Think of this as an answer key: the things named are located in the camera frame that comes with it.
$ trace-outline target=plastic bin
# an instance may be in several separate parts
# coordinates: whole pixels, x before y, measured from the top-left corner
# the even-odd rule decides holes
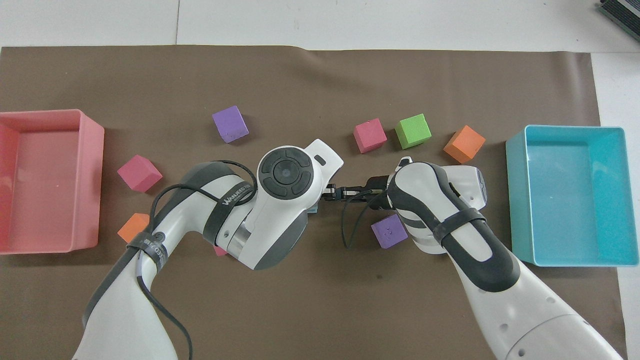
[[[0,254],[97,244],[103,145],[80,110],[0,113]]]
[[[529,125],[506,150],[518,258],[538,266],[638,264],[621,128]]]

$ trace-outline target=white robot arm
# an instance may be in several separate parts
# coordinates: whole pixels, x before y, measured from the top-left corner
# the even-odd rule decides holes
[[[495,237],[482,214],[470,206],[475,202],[481,208],[486,201],[479,173],[457,178],[457,171],[403,158],[388,179],[387,197],[420,250],[449,255],[495,357],[621,359]],[[463,189],[471,195],[465,196]]]
[[[182,178],[184,186],[177,186],[94,293],[72,359],[178,359],[143,289],[182,237],[197,231],[251,269],[274,266],[296,244],[307,224],[307,208],[342,164],[329,146],[315,140],[304,149],[284,146],[267,153],[256,189],[222,162],[193,167]]]

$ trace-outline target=black strap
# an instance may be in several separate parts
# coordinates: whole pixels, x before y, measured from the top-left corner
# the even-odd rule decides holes
[[[442,239],[451,234],[457,228],[473,220],[486,220],[480,212],[475,208],[467,208],[461,210],[439,223],[433,229],[433,237],[436,238],[439,244],[442,244]]]
[[[156,263],[157,272],[166,264],[166,260],[169,258],[169,254],[166,251],[166,247],[162,245],[161,240],[155,236],[149,234],[146,231],[142,231],[136,235],[127,247],[134,247],[145,252],[149,255],[151,260]]]
[[[220,229],[222,229],[222,225],[227,221],[236,203],[252,190],[253,188],[249,183],[241,181],[232,187],[231,190],[227,191],[227,193],[220,198],[220,201],[216,203],[215,207],[213,207],[209,219],[207,219],[207,223],[204,225],[202,237],[212,245],[215,245],[218,233]]]

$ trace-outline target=circular control button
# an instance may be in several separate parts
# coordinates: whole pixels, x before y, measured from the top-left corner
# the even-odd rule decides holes
[[[298,180],[298,164],[295,164],[291,160],[282,160],[276,164],[273,169],[273,177],[276,178],[280,184],[289,185]]]
[[[267,155],[264,160],[262,160],[262,167],[260,171],[268,174],[273,169],[273,164],[275,164],[280,158],[283,158],[282,152],[274,151],[271,154]]]
[[[309,171],[305,171],[302,173],[302,176],[300,177],[300,180],[291,187],[291,190],[293,191],[294,195],[297,195],[301,192],[304,192],[306,189],[309,188],[309,184],[311,183],[311,178],[312,178],[312,173]]]

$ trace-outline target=white floor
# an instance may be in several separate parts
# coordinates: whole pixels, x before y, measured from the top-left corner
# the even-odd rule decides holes
[[[600,120],[622,126],[640,224],[640,42],[585,0],[0,0],[0,47],[294,45],[305,49],[593,54]],[[628,358],[640,360],[640,268],[618,269]]]

